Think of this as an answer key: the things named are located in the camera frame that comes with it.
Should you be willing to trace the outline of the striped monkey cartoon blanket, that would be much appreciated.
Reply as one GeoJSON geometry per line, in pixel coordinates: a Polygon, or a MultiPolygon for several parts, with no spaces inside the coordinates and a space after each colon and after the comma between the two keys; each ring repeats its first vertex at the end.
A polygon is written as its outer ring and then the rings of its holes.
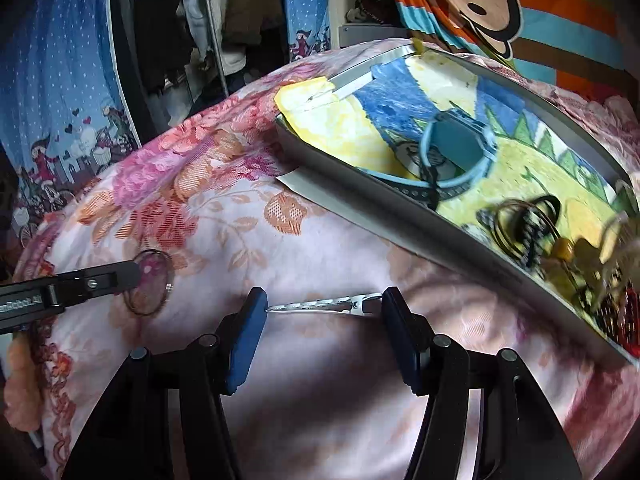
{"type": "Polygon", "coordinates": [[[639,99],[639,43],[615,0],[395,0],[414,36],[604,102],[639,99]]]}

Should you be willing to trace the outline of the pink floral bed quilt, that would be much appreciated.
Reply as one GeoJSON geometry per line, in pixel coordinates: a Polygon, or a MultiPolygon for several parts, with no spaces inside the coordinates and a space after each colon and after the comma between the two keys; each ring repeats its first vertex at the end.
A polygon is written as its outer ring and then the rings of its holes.
{"type": "MultiPolygon", "coordinates": [[[[514,348],[544,389],[587,479],[639,419],[639,373],[607,372],[520,304],[419,258],[280,185],[274,98],[286,84],[345,68],[395,40],[330,51],[262,77],[91,181],[50,214],[15,276],[28,280],[167,252],[174,289],[142,318],[117,296],[43,321],[11,356],[6,419],[40,428],[49,479],[134,348],[165,352],[211,332],[259,286],[278,304],[395,285],[435,330],[465,347],[514,348]]],[[[399,479],[425,403],[402,382],[377,322],[340,314],[270,316],[250,376],[224,402],[247,479],[399,479]]]]}

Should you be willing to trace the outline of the grey tray with colourful lining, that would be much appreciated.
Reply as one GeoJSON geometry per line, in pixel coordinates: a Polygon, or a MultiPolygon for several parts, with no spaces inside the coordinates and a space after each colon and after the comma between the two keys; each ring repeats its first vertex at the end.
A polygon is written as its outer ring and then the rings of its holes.
{"type": "Polygon", "coordinates": [[[525,302],[604,365],[638,363],[634,185],[525,84],[402,46],[276,104],[291,190],[525,302]]]}

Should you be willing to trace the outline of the hanging clothes in wardrobe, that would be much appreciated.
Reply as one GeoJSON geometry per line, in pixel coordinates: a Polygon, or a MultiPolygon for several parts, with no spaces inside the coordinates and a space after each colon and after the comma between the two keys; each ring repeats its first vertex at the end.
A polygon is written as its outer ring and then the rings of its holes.
{"type": "Polygon", "coordinates": [[[152,138],[288,62],[283,0],[110,0],[119,83],[152,138]]]}

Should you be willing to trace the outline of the blue dotted wardrobe curtain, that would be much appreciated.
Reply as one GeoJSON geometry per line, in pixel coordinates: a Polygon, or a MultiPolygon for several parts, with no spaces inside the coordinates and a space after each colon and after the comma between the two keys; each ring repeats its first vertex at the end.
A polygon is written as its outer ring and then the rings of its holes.
{"type": "Polygon", "coordinates": [[[111,0],[35,0],[1,49],[1,144],[12,228],[32,236],[140,145],[122,94],[111,0]]]}

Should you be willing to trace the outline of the silver white hair clip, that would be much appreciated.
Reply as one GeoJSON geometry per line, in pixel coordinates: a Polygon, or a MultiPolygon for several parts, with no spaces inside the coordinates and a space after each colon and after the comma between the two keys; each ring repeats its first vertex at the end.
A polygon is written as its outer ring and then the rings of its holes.
{"type": "Polygon", "coordinates": [[[350,297],[309,300],[279,304],[267,309],[268,313],[337,313],[356,316],[379,316],[382,294],[372,292],[350,297]]]}

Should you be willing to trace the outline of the light blue wristband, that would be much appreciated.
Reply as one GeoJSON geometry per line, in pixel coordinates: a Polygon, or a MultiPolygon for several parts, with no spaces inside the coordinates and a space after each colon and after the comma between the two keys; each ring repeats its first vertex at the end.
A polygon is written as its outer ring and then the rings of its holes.
{"type": "Polygon", "coordinates": [[[389,128],[381,136],[408,174],[399,177],[388,170],[372,170],[370,175],[431,210],[478,185],[498,158],[492,129],[459,107],[418,122],[410,136],[389,128]]]}

